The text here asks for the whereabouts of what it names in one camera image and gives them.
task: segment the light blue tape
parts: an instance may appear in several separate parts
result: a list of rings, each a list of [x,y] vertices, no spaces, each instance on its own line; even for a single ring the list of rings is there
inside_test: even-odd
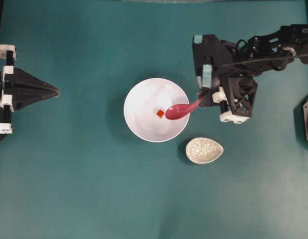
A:
[[[202,76],[202,86],[212,87],[212,66],[203,65],[203,76]]]
[[[193,42],[195,44],[200,44],[203,42],[203,35],[194,35]]]

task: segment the teal table surface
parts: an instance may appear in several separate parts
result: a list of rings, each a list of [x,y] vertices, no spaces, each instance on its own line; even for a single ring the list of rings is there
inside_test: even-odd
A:
[[[204,108],[178,137],[150,143],[123,116],[129,89],[150,77],[196,99],[194,34],[237,41],[293,23],[307,23],[304,0],[7,0],[0,43],[62,93],[14,113],[0,143],[0,239],[308,239],[308,65],[255,78],[242,125]],[[224,154],[190,163],[197,136]]]

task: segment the red spoon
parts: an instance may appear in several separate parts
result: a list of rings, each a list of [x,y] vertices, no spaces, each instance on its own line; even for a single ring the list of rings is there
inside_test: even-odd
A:
[[[192,104],[177,104],[169,107],[165,112],[165,117],[169,120],[178,120],[194,111],[204,97],[199,98]]]

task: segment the food piece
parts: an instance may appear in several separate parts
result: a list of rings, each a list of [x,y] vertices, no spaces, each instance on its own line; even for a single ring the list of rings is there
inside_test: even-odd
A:
[[[158,117],[162,118],[164,115],[164,111],[159,110],[156,114]]]

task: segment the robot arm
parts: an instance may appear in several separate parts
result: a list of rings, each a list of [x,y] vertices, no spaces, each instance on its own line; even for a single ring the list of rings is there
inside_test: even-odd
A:
[[[0,45],[0,58],[6,65],[0,73],[0,141],[12,134],[11,114],[22,108],[57,97],[59,90],[25,71],[14,67],[16,59],[15,46]]]
[[[219,106],[221,121],[243,123],[253,114],[254,77],[282,71],[295,57],[308,64],[308,25],[282,26],[273,34],[237,43],[196,35],[192,48],[198,94],[205,96],[200,106]]]

